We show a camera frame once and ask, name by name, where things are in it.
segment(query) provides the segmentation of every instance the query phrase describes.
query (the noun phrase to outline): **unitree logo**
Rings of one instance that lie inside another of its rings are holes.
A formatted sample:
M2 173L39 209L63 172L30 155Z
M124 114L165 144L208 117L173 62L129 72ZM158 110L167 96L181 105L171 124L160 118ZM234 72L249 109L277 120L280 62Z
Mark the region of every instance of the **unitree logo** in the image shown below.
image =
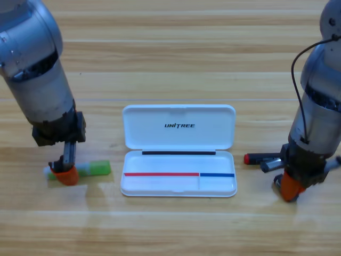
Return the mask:
M195 128L195 124L165 124L165 128Z

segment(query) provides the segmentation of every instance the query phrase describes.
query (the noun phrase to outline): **black cable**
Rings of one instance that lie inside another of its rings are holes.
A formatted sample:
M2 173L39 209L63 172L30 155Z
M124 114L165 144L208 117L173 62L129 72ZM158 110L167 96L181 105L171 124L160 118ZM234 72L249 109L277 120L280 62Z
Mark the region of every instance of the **black cable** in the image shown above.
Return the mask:
M296 58L293 61L293 64L291 65L291 77L293 79L293 83L294 83L294 87L295 87L295 91L298 97L298 102L299 102L299 107L301 108L301 112L302 112L302 118L303 118L303 126L304 126L304 142L308 143L308 134L307 134L307 125L306 125L306 121L305 121L305 115L304 115L304 110L303 110L303 105L302 105L302 101L301 101L301 96L299 95L298 89L297 89L297 85L296 85L296 81L295 81L295 74L294 74L294 67L296 64L296 61L299 59L299 57L301 57L304 53L306 53L307 51L309 51L310 49L320 45L320 44L327 44L333 41L338 41L339 39L341 39L341 36L337 36L337 35L332 35L331 39L328 40L324 40L324 41L320 41L318 43L315 43L311 46L309 46L308 48L304 49L302 52L300 52Z

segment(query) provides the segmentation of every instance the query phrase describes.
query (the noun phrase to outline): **green marker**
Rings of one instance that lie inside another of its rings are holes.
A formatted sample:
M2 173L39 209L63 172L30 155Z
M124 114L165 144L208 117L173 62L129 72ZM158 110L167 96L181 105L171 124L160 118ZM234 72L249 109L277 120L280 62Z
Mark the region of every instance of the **green marker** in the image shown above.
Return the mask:
M79 177L108 175L111 173L109 161L92 161L88 163L75 164ZM56 180L57 178L51 172L50 167L44 168L44 175L47 180Z

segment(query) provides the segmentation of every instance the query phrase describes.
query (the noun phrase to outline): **metal screw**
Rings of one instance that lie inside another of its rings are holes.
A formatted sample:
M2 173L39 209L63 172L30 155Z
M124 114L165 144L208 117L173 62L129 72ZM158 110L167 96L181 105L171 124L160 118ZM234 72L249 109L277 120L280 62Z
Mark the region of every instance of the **metal screw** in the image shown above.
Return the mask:
M329 24L330 24L332 27L335 26L335 25L336 25L335 19L330 18L330 19L329 19Z

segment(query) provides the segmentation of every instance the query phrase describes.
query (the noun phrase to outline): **blue stripe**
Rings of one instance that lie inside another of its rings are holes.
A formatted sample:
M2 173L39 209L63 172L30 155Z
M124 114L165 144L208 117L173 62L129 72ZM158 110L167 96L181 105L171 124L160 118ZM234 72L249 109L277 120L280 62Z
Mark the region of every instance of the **blue stripe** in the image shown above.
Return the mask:
M230 177L230 178L234 178L234 173L201 173L200 177Z

